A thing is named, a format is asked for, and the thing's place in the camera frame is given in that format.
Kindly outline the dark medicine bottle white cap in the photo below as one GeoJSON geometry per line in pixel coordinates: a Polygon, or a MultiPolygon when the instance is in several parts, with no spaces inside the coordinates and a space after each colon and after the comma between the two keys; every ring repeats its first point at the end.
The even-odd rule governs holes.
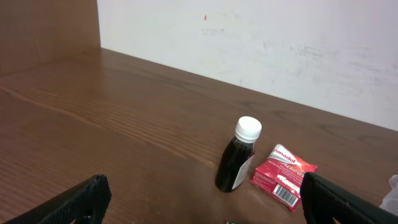
{"type": "Polygon", "coordinates": [[[215,185],[222,192],[232,192],[246,178],[255,155],[255,143],[262,131],[262,124],[253,117],[238,119],[234,137],[225,148],[215,178],[215,185]]]}

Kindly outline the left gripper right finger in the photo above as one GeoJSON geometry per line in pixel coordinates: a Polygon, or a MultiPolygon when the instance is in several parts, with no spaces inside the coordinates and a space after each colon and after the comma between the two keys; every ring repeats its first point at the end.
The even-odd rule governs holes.
{"type": "Polygon", "coordinates": [[[308,224],[397,223],[397,215],[357,197],[314,172],[304,175],[300,196],[308,224]]]}

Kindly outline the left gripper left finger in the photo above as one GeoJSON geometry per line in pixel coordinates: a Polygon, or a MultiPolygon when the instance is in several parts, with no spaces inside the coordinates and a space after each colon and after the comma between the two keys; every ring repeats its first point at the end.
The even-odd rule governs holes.
{"type": "Polygon", "coordinates": [[[5,224],[101,224],[110,201],[108,179],[97,174],[5,224]]]}

